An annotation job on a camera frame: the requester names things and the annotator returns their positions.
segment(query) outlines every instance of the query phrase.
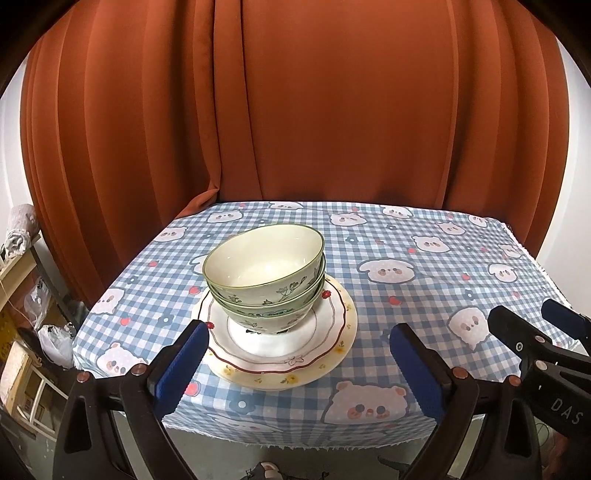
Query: curtain fold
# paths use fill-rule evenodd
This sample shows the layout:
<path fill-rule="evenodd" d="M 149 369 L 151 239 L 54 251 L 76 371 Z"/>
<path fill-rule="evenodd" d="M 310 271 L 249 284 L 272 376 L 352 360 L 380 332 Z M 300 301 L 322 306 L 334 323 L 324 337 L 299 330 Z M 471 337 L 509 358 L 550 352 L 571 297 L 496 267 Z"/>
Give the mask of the curtain fold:
<path fill-rule="evenodd" d="M 44 234 L 89 305 L 214 201 L 459 210 L 535 255 L 569 123 L 556 39 L 515 0 L 81 0 L 33 48 L 21 110 Z"/>

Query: ceramic bowl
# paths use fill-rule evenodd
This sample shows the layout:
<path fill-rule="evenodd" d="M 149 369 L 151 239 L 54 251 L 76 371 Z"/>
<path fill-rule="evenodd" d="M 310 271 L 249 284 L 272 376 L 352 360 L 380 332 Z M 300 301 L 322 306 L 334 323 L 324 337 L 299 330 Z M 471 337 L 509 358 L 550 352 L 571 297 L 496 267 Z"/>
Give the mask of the ceramic bowl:
<path fill-rule="evenodd" d="M 317 293 L 319 285 L 324 284 L 324 269 L 326 267 L 326 259 L 322 255 L 320 260 L 320 272 L 314 280 L 314 283 L 310 285 L 299 295 L 296 295 L 292 299 L 281 301 L 279 303 L 270 303 L 268 305 L 243 305 L 232 303 L 227 301 L 217 293 L 215 287 L 209 285 L 209 290 L 212 292 L 212 296 L 216 301 L 226 309 L 237 312 L 240 315 L 252 317 L 255 319 L 267 319 L 272 317 L 278 317 L 287 313 L 296 312 L 304 305 L 306 305 L 312 297 Z"/>
<path fill-rule="evenodd" d="M 218 245 L 205 259 L 203 275 L 229 302 L 279 303 L 314 283 L 323 250 L 322 234 L 309 226 L 265 225 Z"/>
<path fill-rule="evenodd" d="M 254 318 L 242 313 L 235 312 L 233 310 L 229 310 L 222 303 L 220 303 L 220 306 L 228 314 L 228 317 L 230 317 L 237 324 L 242 325 L 244 328 L 258 333 L 278 333 L 282 332 L 283 330 L 290 329 L 302 321 L 312 308 L 312 305 L 314 305 L 314 302 L 318 300 L 323 290 L 324 281 L 322 281 L 322 283 L 317 287 L 312 298 L 308 300 L 308 302 L 302 308 L 274 317 Z"/>

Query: tablecloth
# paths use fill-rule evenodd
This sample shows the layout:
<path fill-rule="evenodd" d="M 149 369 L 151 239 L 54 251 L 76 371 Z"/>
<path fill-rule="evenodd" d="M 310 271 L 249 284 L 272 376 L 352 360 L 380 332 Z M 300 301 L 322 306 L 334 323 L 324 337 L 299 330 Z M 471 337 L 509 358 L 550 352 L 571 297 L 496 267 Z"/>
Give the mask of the tablecloth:
<path fill-rule="evenodd" d="M 358 313 L 352 349 L 321 379 L 275 392 L 239 387 L 201 364 L 166 426 L 260 445 L 393 445 L 434 427 L 390 355 L 393 325 L 409 323 L 450 366 L 489 380 L 518 372 L 518 358 L 488 332 L 486 317 L 497 305 L 555 344 L 574 345 L 540 315 L 545 299 L 566 299 L 498 220 L 363 203 L 243 202 L 216 204 L 165 228 L 91 310 L 74 342 L 76 366 L 105 377 L 151 361 L 191 320 L 206 286 L 204 255 L 231 235 L 282 222 L 324 235 L 327 273 Z M 380 406 L 387 416 L 369 415 Z M 348 416 L 361 407 L 366 414 Z"/>

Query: white plastic bag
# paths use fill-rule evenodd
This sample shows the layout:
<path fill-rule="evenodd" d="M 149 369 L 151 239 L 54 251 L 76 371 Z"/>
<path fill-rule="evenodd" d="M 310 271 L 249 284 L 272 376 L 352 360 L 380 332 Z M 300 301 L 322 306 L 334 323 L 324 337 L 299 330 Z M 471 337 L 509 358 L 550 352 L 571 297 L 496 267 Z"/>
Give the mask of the white plastic bag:
<path fill-rule="evenodd" d="M 49 360 L 63 368 L 72 368 L 74 366 L 72 343 L 75 333 L 71 324 L 66 325 L 66 328 L 44 325 L 39 329 L 37 335 L 41 342 L 41 348 Z"/>
<path fill-rule="evenodd" d="M 50 301 L 51 294 L 49 293 L 49 288 L 47 288 L 42 278 L 38 278 L 31 291 L 23 300 L 23 307 L 29 317 L 29 322 L 31 322 L 35 330 L 39 328 L 39 325 L 45 319 Z"/>

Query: plate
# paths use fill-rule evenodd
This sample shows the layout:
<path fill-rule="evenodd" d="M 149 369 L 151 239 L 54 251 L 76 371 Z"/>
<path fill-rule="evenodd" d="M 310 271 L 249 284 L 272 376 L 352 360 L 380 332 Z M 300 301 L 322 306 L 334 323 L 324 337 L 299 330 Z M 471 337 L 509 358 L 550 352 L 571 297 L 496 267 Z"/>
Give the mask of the plate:
<path fill-rule="evenodd" d="M 262 334 L 238 325 L 208 289 L 192 318 L 209 327 L 204 359 L 209 368 L 224 380 L 257 390 L 285 390 L 319 379 L 345 358 L 357 333 L 353 300 L 329 275 L 308 315 L 284 332 Z"/>

